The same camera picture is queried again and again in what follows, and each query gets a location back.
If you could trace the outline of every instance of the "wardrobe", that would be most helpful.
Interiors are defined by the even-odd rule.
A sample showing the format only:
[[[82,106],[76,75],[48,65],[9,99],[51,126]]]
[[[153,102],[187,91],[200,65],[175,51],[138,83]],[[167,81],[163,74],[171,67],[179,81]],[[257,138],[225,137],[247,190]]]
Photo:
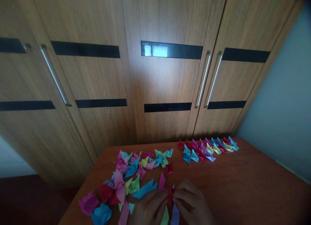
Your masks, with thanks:
[[[305,0],[0,2],[0,135],[69,187],[108,146],[234,136]]]

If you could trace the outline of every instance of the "wardrobe door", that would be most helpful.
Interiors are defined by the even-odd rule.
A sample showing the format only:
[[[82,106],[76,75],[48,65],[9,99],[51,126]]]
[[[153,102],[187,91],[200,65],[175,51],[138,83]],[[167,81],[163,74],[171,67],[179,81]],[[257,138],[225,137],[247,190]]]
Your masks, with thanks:
[[[48,184],[80,185],[93,163],[16,0],[0,23],[0,135]]]
[[[230,135],[296,0],[227,0],[194,137]]]
[[[135,143],[122,0],[34,0],[100,155]]]
[[[204,42],[206,30],[218,29],[223,8],[218,7],[219,16],[213,14],[216,22],[209,22],[214,21],[212,4],[213,0],[123,0],[140,143],[186,136],[200,87],[197,78],[200,84],[207,52],[216,39],[217,31]]]

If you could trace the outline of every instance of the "metal door handle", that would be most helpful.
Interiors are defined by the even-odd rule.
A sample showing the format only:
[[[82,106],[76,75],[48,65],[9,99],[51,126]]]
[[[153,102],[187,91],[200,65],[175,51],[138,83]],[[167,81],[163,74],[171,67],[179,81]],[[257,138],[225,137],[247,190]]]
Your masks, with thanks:
[[[208,104],[210,103],[210,98],[211,98],[211,95],[212,95],[212,92],[213,92],[215,80],[216,80],[217,73],[218,73],[219,66],[220,66],[220,62],[221,62],[221,59],[223,58],[223,53],[222,53],[221,51],[218,52],[218,55],[220,55],[220,58],[219,58],[219,62],[218,62],[218,66],[217,66],[217,70],[216,70],[216,74],[215,74],[215,78],[214,78],[214,81],[213,81],[213,84],[212,84],[212,89],[211,89],[210,96],[208,97],[207,103],[206,103],[206,105],[204,106],[204,108],[207,108],[207,107],[208,107]]]
[[[203,88],[204,88],[204,84],[205,84],[205,79],[206,79],[206,75],[207,75],[207,71],[208,71],[208,66],[210,64],[211,52],[208,50],[207,54],[208,54],[209,57],[208,57],[208,61],[207,61],[206,69],[205,69],[205,74],[204,74],[204,77],[203,77],[203,83],[202,83],[201,91],[200,91],[200,94],[199,94],[198,103],[197,103],[197,105],[194,108],[198,108],[199,107],[199,104],[200,104],[200,101],[201,101],[202,92],[203,92]]]
[[[62,97],[62,99],[63,99],[65,105],[68,106],[68,107],[72,107],[72,105],[71,105],[70,103],[67,102],[65,93],[63,93],[63,90],[62,90],[62,88],[61,88],[61,86],[60,86],[60,84],[59,84],[59,82],[58,82],[58,79],[57,79],[57,77],[56,77],[56,74],[55,74],[54,71],[53,71],[53,67],[52,67],[52,64],[50,63],[48,54],[45,53],[45,50],[46,50],[46,45],[45,45],[45,44],[40,45],[40,51],[41,51],[41,53],[42,53],[42,55],[43,55],[43,58],[44,58],[44,61],[45,61],[46,65],[48,66],[48,69],[49,69],[49,71],[50,71],[50,73],[51,73],[51,75],[52,75],[52,78],[53,78],[53,80],[54,80],[54,82],[55,82],[55,84],[56,84],[56,87],[57,87],[57,89],[58,89],[58,91],[59,91],[59,94],[61,94],[61,97]]]

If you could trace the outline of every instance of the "tabletop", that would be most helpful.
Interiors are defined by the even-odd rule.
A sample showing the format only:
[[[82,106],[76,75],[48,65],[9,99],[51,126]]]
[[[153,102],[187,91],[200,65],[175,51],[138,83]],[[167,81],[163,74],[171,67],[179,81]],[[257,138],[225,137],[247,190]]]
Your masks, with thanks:
[[[217,224],[302,224],[309,214],[311,187],[296,175],[286,170],[242,138],[233,138],[240,148],[233,153],[213,154],[214,162],[191,160],[185,162],[178,142],[107,147],[102,152],[91,173],[81,186],[66,213],[60,221],[65,224],[91,225],[92,219],[81,212],[78,199],[94,190],[98,199],[98,184],[111,179],[115,171],[120,150],[131,153],[174,149],[172,157],[173,174],[167,175],[161,165],[153,170],[146,169],[142,187],[150,180],[159,182],[161,172],[166,178],[165,188],[178,185],[184,178],[200,188]],[[127,195],[128,202],[136,198]],[[118,224],[118,205],[111,207],[112,217],[108,224]],[[186,224],[180,218],[180,224]]]

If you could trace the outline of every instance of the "black stripe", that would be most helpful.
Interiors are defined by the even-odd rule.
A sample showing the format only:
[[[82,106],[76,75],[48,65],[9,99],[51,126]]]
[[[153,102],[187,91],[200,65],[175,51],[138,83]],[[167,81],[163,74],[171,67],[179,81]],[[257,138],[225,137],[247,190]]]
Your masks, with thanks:
[[[26,53],[19,39],[0,37],[0,52]]]
[[[244,108],[246,101],[209,102],[207,109]]]
[[[55,109],[50,100],[0,102],[0,111],[46,110]]]
[[[119,46],[51,41],[57,55],[120,58]]]
[[[142,56],[201,59],[203,46],[141,41]]]
[[[191,110],[192,103],[144,104],[145,112],[171,112]]]
[[[75,100],[78,108],[89,107],[125,107],[126,99]]]
[[[269,51],[225,48],[222,60],[265,63],[269,54]]]

